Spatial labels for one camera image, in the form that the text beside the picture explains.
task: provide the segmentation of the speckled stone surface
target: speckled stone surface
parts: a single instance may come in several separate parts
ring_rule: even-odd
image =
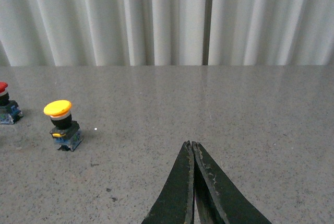
[[[333,66],[0,67],[0,80],[25,115],[0,125],[0,223],[141,223],[187,140],[272,223],[334,223]],[[57,99],[83,131],[74,152],[49,135]]]

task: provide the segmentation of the curtain fold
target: curtain fold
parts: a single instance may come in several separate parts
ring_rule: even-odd
[[[0,0],[0,66],[333,59],[334,0]]]

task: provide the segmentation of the yellow mushroom button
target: yellow mushroom button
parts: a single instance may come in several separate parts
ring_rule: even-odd
[[[44,107],[44,113],[52,117],[60,117],[69,112],[72,103],[68,100],[56,100]]]

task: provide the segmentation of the yellow terminal tab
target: yellow terminal tab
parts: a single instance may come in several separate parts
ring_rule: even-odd
[[[59,138],[59,137],[65,136],[65,134],[57,134],[57,133],[55,133],[55,134],[52,134],[52,136]]]
[[[72,103],[68,100],[56,100],[44,107],[44,113],[52,117],[60,117],[68,113]]]

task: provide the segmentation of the white backdrop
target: white backdrop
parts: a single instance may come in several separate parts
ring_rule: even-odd
[[[0,0],[0,66],[333,62],[334,0]]]

